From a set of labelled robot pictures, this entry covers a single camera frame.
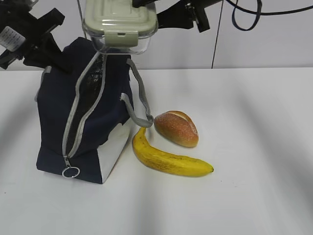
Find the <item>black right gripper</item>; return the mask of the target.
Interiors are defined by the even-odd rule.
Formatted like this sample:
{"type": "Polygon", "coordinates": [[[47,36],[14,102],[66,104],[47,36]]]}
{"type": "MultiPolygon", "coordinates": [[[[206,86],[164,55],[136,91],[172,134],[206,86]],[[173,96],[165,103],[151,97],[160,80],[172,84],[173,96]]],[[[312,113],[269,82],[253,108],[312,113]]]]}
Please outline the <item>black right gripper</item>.
{"type": "Polygon", "coordinates": [[[200,33],[210,29],[205,8],[220,0],[180,0],[157,14],[156,30],[164,28],[192,29],[197,25],[200,33]]]}

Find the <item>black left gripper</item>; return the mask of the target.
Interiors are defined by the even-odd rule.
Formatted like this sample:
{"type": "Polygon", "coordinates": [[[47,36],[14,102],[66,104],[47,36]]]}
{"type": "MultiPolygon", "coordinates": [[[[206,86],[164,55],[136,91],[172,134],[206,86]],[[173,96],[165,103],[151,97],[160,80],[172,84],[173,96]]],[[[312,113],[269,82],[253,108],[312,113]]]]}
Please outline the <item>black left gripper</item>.
{"type": "Polygon", "coordinates": [[[30,11],[36,0],[2,0],[0,2],[0,67],[7,69],[16,60],[26,66],[56,67],[71,73],[72,65],[55,42],[52,30],[63,24],[65,16],[56,8],[34,17],[30,11]]]}

